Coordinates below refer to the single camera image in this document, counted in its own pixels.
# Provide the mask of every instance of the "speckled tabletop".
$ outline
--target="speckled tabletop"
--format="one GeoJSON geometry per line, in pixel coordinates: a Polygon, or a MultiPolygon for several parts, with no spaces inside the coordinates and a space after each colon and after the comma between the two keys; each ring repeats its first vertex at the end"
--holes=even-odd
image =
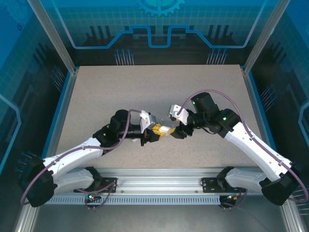
{"type": "MultiPolygon", "coordinates": [[[[259,135],[239,65],[82,66],[57,153],[87,140],[108,124],[119,109],[145,110],[162,118],[164,125],[170,125],[173,123],[167,116],[170,105],[182,105],[191,94],[207,88],[231,97],[247,124],[259,135]]],[[[211,95],[220,109],[233,109],[221,96],[211,95]]],[[[138,114],[132,114],[131,122],[138,124],[138,114]]],[[[196,130],[185,140],[165,136],[144,147],[139,142],[125,140],[118,149],[83,167],[90,165],[112,168],[256,166],[233,144],[202,130],[196,130]]]]}

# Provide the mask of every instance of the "enclosure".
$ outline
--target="enclosure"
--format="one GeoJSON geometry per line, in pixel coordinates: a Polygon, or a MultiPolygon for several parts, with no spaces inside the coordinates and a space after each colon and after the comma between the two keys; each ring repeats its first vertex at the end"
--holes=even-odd
{"type": "MultiPolygon", "coordinates": [[[[118,109],[174,125],[170,105],[203,89],[226,93],[264,142],[309,166],[308,12],[307,0],[0,1],[1,231],[308,231],[308,203],[275,206],[256,192],[246,212],[202,203],[219,194],[203,193],[201,178],[225,166],[259,169],[201,130],[182,141],[125,142],[83,164],[118,178],[97,212],[72,192],[22,207],[18,186],[25,156],[82,143],[118,109]]],[[[301,187],[293,196],[304,197],[301,187]]]]}

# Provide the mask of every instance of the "table surface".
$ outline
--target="table surface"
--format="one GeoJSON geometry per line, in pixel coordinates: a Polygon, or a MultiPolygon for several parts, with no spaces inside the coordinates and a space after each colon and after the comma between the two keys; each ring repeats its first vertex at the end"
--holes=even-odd
{"type": "MultiPolygon", "coordinates": [[[[239,65],[82,66],[70,100],[57,154],[81,144],[110,122],[119,109],[151,112],[170,126],[170,105],[182,105],[193,93],[215,89],[240,108],[246,123],[259,135],[239,65]]],[[[211,94],[220,109],[233,106],[211,94]]],[[[132,114],[131,122],[139,123],[132,114]]],[[[165,136],[159,142],[125,140],[116,150],[82,165],[113,168],[183,168],[256,166],[242,151],[219,135],[195,130],[184,140],[165,136]]]]}

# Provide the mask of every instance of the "glass panel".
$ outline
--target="glass panel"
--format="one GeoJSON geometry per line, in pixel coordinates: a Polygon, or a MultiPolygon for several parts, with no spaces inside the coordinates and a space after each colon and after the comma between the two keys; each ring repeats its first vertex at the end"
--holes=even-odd
{"type": "Polygon", "coordinates": [[[277,0],[43,0],[76,65],[243,64],[277,0]]]}
{"type": "Polygon", "coordinates": [[[42,155],[68,71],[27,1],[1,1],[0,22],[0,227],[11,231],[18,175],[42,155]]]}
{"type": "MultiPolygon", "coordinates": [[[[309,165],[309,2],[291,0],[252,68],[279,153],[309,165]]],[[[308,186],[309,174],[304,175],[308,186]]],[[[301,188],[295,197],[304,198],[301,188]]],[[[298,204],[309,221],[308,204],[298,204]]]]}

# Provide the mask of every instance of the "metal post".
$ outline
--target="metal post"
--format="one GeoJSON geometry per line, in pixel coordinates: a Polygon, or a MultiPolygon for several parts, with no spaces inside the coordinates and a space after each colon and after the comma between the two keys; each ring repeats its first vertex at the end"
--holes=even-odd
{"type": "Polygon", "coordinates": [[[67,67],[68,71],[72,74],[75,74],[75,65],[42,3],[40,2],[40,0],[28,0],[28,3],[33,9],[36,17],[44,28],[47,36],[53,43],[56,51],[58,52],[65,66],[67,67]]]}
{"type": "Polygon", "coordinates": [[[272,34],[274,28],[276,27],[281,16],[283,15],[285,8],[288,6],[289,2],[290,0],[279,0],[278,1],[277,5],[275,6],[268,21],[266,22],[264,29],[262,30],[256,44],[254,45],[243,67],[245,73],[248,73],[251,70],[254,63],[256,62],[266,42],[268,41],[270,35],[272,34]]]}

